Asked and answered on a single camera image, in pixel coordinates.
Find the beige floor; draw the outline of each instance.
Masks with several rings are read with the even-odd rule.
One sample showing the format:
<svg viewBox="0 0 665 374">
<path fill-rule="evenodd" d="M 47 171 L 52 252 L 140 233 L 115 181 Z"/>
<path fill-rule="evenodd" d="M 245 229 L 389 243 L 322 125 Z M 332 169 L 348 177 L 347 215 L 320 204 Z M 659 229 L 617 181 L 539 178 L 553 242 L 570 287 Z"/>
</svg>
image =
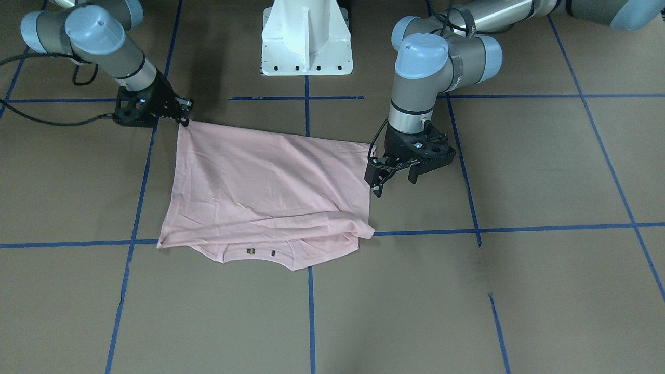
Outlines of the beige floor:
<svg viewBox="0 0 665 374">
<path fill-rule="evenodd" d="M 369 142 L 392 26 L 424 2 L 355 1 L 353 74 L 308 79 L 259 74 L 270 4 L 144 1 L 131 35 L 193 119 Z M 20 20 L 41 5 L 2 5 L 1 57 L 24 51 Z M 293 273 L 155 249 L 174 123 L 4 111 L 0 373 L 663 373 L 665 24 L 557 16 L 497 39 L 501 72 L 435 110 L 460 157 L 415 186 L 396 176 L 372 197 L 373 239 Z M 0 93 L 25 112 L 112 110 L 104 74 L 79 88 L 68 61 L 17 66 Z M 247 97 L 263 100 L 229 100 Z"/>
</svg>

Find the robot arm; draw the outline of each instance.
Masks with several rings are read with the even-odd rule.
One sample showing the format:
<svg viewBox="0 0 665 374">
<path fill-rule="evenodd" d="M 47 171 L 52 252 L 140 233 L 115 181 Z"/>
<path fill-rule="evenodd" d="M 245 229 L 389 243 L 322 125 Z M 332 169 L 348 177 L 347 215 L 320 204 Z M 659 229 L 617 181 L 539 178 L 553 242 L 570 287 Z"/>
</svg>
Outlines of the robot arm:
<svg viewBox="0 0 665 374">
<path fill-rule="evenodd" d="M 59 1 L 68 7 L 72 1 Z M 114 120 L 152 127 L 156 116 L 187 125 L 192 101 L 175 94 L 164 75 L 126 31 L 143 21 L 137 0 L 89 0 L 57 13 L 28 13 L 21 34 L 33 50 L 75 56 L 74 63 L 99 65 L 119 84 Z"/>
<path fill-rule="evenodd" d="M 405 17 L 392 32 L 398 51 L 388 111 L 385 154 L 369 157 L 365 180 L 381 197 L 383 185 L 397 171 L 410 169 L 409 181 L 450 164 L 455 150 L 432 125 L 439 93 L 494 77 L 503 53 L 484 33 L 552 12 L 568 14 L 614 29 L 645 26 L 665 7 L 665 0 L 473 0 L 450 10 L 450 19 L 434 15 Z"/>
</svg>

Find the white metal base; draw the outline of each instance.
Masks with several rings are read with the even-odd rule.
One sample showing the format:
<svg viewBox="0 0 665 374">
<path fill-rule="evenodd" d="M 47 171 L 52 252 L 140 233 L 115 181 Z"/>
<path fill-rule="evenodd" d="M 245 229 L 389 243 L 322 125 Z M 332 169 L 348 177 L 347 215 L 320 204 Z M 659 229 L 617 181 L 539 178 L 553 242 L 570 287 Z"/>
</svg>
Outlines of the white metal base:
<svg viewBox="0 0 665 374">
<path fill-rule="evenodd" d="M 347 75 L 353 71 L 348 11 L 335 0 L 275 0 L 263 11 L 264 75 Z"/>
</svg>

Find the folded fabric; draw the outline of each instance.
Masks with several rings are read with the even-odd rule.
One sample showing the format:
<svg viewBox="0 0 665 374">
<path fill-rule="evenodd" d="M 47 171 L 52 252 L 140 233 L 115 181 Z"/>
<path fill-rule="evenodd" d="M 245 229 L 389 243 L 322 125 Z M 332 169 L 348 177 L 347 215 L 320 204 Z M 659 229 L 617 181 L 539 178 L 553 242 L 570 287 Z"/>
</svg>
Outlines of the folded fabric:
<svg viewBox="0 0 665 374">
<path fill-rule="evenodd" d="M 180 127 L 171 204 L 157 248 L 291 270 L 369 239 L 369 145 L 191 121 Z"/>
</svg>

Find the blue cap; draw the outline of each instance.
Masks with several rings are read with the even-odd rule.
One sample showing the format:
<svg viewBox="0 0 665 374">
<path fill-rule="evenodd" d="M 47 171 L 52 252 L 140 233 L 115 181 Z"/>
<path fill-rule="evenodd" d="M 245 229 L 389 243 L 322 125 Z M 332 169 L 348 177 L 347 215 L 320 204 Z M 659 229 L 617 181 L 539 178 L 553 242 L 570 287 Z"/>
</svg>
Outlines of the blue cap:
<svg viewBox="0 0 665 374">
<path fill-rule="evenodd" d="M 501 69 L 501 64 L 503 64 L 503 51 L 499 42 L 486 35 L 480 37 L 480 40 L 485 45 L 485 71 L 476 84 L 494 77 Z"/>
<path fill-rule="evenodd" d="M 641 29 L 665 8 L 665 0 L 628 0 L 614 16 L 610 27 L 633 31 Z"/>
<path fill-rule="evenodd" d="M 392 42 L 392 47 L 395 48 L 395 51 L 397 51 L 400 48 L 400 44 L 402 44 L 402 39 L 404 39 L 404 33 L 406 32 L 406 28 L 409 27 L 409 23 L 411 23 L 411 21 L 413 21 L 416 18 L 419 17 L 408 15 L 402 18 L 401 20 L 397 21 L 397 24 L 395 25 L 395 27 L 393 27 L 390 41 Z"/>
<path fill-rule="evenodd" d="M 140 25 L 143 22 L 143 7 L 138 0 L 125 0 L 127 9 L 129 9 L 129 16 L 132 19 L 132 26 L 130 30 Z"/>
<path fill-rule="evenodd" d="M 65 32 L 74 45 L 91 55 L 113 53 L 125 41 L 125 31 L 120 22 L 97 5 L 73 11 L 65 21 Z"/>
<path fill-rule="evenodd" d="M 21 35 L 28 47 L 33 51 L 39 53 L 46 53 L 46 49 L 39 41 L 39 34 L 37 34 L 37 18 L 44 11 L 30 12 L 21 19 Z"/>
<path fill-rule="evenodd" d="M 434 34 L 411 34 L 397 53 L 395 71 L 402 78 L 421 79 L 435 74 L 448 61 L 448 42 Z"/>
</svg>

